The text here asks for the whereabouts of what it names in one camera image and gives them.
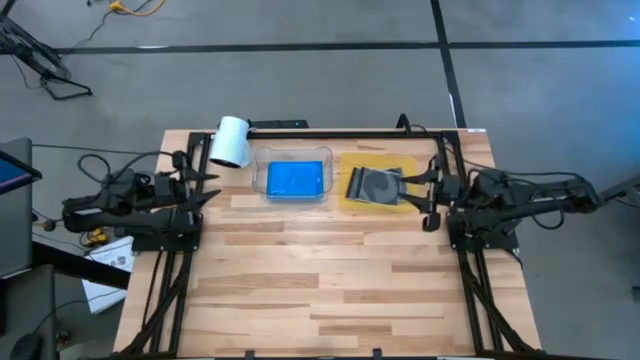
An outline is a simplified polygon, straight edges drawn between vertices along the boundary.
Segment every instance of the clear plastic container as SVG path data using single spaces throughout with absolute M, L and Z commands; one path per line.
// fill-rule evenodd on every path
M 254 155 L 253 190 L 277 202 L 317 202 L 333 186 L 333 154 L 322 146 L 309 150 L 261 147 Z

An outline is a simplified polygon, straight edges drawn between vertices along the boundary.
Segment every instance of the white cup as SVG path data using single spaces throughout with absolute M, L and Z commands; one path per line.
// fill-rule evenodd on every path
M 230 168 L 239 168 L 251 162 L 251 148 L 247 141 L 249 122 L 233 116 L 224 116 L 213 138 L 209 159 Z

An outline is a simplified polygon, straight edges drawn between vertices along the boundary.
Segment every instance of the white paper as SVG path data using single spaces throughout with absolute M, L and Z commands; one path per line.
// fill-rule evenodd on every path
M 89 260 L 99 261 L 103 264 L 111 265 L 117 267 L 118 269 L 131 272 L 133 271 L 133 262 L 135 259 L 131 255 L 132 242 L 133 238 L 131 236 L 122 238 L 91 251 L 91 255 L 88 255 L 85 258 Z M 117 288 L 96 284 L 88 280 L 82 280 L 82 286 L 84 287 L 84 292 L 87 295 L 87 300 L 118 290 Z M 111 307 L 113 304 L 123 300 L 126 296 L 127 291 L 120 290 L 114 292 L 111 295 L 91 300 L 89 302 L 89 310 L 91 310 L 92 314 L 102 312 L 105 309 Z

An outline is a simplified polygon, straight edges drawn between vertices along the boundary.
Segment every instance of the blue sponge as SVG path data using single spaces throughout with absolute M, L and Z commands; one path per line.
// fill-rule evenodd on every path
M 314 199 L 322 197 L 322 161 L 272 161 L 267 174 L 267 197 Z

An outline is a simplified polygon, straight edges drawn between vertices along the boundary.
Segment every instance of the black floor stripe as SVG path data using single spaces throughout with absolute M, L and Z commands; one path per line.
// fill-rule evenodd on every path
M 436 42 L 351 42 L 351 43 L 290 43 L 246 45 L 178 45 L 137 47 L 84 47 L 73 49 L 73 55 L 96 54 L 175 54 L 175 53 L 225 53 L 225 52 L 278 52 L 278 51 L 340 51 L 340 50 L 420 50 L 438 49 Z M 56 48 L 58 54 L 70 49 Z
M 450 49 L 584 49 L 640 47 L 640 40 L 452 42 Z
M 460 99 L 460 90 L 458 89 L 456 72 L 453 69 L 451 51 L 449 51 L 449 47 L 446 46 L 446 44 L 448 44 L 447 33 L 444 28 L 444 19 L 442 17 L 442 10 L 440 9 L 440 2 L 438 0 L 431 0 L 431 9 L 433 11 L 436 32 L 438 33 L 438 42 L 444 45 L 440 48 L 440 55 L 442 56 L 442 65 L 444 66 L 444 74 L 447 79 L 447 89 L 449 89 L 449 95 L 451 96 L 455 125 L 458 128 L 466 128 L 467 121 L 464 118 L 464 111 L 462 110 L 462 100 Z

